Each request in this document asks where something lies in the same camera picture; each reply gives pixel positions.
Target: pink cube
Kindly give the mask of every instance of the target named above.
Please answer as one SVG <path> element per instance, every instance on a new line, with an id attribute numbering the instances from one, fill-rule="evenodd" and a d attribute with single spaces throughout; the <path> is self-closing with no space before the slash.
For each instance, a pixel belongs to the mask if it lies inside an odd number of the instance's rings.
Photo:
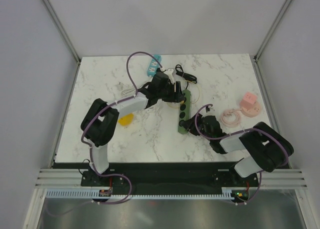
<path id="1" fill-rule="evenodd" d="M 240 106 L 250 110 L 251 108 L 254 107 L 254 104 L 257 100 L 257 96 L 255 94 L 252 94 L 250 92 L 247 92 L 244 97 L 242 98 L 241 102 L 240 102 Z"/>

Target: black cable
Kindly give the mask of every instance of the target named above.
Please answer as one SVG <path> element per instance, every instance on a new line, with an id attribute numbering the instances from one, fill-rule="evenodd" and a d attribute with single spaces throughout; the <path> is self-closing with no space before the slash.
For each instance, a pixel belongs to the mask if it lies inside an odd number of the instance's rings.
<path id="1" fill-rule="evenodd" d="M 182 77 L 184 78 L 186 81 L 190 81 L 194 84 L 197 84 L 198 83 L 198 79 L 196 76 L 194 75 L 191 75 L 189 73 L 185 73 L 184 69 L 182 68 L 182 66 L 180 64 L 176 65 L 175 66 L 175 71 L 176 71 L 176 74 L 179 76 L 179 77 Z M 189 86 L 189 82 L 186 82 L 186 88 L 187 89 Z"/>
<path id="2" fill-rule="evenodd" d="M 84 163 L 85 161 L 88 161 L 89 163 L 90 163 L 90 160 L 89 159 L 84 159 L 83 161 L 82 161 L 82 163 Z M 78 168 L 78 171 L 79 171 L 79 173 L 83 176 L 84 174 L 80 171 L 80 169 Z"/>

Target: blue connector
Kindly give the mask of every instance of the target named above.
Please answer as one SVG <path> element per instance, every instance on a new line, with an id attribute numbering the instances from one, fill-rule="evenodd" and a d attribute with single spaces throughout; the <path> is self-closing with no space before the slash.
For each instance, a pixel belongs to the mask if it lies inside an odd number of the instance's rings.
<path id="1" fill-rule="evenodd" d="M 161 63 L 161 56 L 160 55 L 153 55 L 160 63 Z M 153 77 L 157 73 L 157 68 L 159 67 L 158 63 L 155 59 L 152 58 L 150 65 L 148 67 L 148 71 L 146 74 L 148 77 Z"/>

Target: white wall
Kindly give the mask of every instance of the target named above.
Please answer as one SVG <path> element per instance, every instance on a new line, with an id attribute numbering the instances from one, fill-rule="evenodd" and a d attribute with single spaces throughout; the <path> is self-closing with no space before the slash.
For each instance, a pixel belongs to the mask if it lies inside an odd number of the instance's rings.
<path id="1" fill-rule="evenodd" d="M 284 0 L 50 0 L 78 54 L 254 55 Z"/>
<path id="2" fill-rule="evenodd" d="M 320 213 L 320 3 L 294 0 L 260 59 L 282 134 Z"/>
<path id="3" fill-rule="evenodd" d="M 76 62 L 40 0 L 0 0 L 0 227 L 22 228 Z"/>

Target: table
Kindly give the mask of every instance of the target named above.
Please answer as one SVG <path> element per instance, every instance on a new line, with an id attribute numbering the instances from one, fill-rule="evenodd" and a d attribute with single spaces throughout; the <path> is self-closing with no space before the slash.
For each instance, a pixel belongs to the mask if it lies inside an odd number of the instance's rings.
<path id="1" fill-rule="evenodd" d="M 82 162 L 89 158 L 89 148 L 80 141 L 80 124 L 92 102 L 101 98 L 113 102 L 121 98 L 121 91 L 131 87 L 126 72 L 127 56 L 84 57 L 77 75 L 62 135 L 59 141 L 56 163 Z M 151 58 L 136 55 L 129 63 L 129 70 L 137 85 L 145 82 Z M 242 116 L 235 128 L 221 125 L 226 133 L 250 128 L 258 122 L 270 125 L 254 69 L 248 54 L 163 55 L 162 65 L 174 68 L 181 64 L 186 73 L 198 78 L 200 98 L 191 106 L 192 117 L 204 104 L 212 103 L 220 118 L 225 109 L 238 108 L 246 92 L 258 96 L 262 112 L 253 118 Z M 190 84 L 192 101 L 199 95 L 198 88 Z M 178 109 L 166 102 L 134 113 L 128 126 L 117 125 L 108 143 L 109 162 L 221 162 L 237 161 L 248 156 L 247 151 L 235 151 L 225 155 L 215 153 L 209 142 L 200 136 L 179 134 Z"/>

